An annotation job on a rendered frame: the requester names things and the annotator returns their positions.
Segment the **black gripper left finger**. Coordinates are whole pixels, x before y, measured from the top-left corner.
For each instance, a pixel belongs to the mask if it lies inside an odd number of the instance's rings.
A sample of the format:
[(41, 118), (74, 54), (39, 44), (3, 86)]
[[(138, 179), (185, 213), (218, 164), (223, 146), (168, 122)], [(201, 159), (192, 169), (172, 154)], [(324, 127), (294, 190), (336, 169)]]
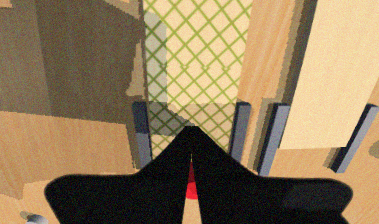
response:
[(134, 174), (67, 174), (44, 195), (60, 224), (182, 224), (191, 153), (192, 126), (185, 126)]

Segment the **grey cylinder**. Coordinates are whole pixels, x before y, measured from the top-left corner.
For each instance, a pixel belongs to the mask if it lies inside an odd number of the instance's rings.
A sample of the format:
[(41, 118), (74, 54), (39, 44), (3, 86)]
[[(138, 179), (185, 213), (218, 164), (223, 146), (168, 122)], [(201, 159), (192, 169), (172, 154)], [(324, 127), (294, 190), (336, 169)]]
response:
[(32, 215), (25, 224), (49, 224), (49, 221), (41, 215)]

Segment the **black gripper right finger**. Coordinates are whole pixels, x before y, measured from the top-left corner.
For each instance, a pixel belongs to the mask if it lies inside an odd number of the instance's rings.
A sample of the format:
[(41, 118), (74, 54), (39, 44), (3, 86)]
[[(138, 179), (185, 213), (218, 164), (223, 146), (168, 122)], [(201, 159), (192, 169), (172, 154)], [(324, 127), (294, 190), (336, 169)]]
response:
[(245, 224), (260, 211), (337, 209), (353, 198), (352, 187), (332, 178), (254, 174), (200, 127), (192, 126), (192, 165), (202, 224)]

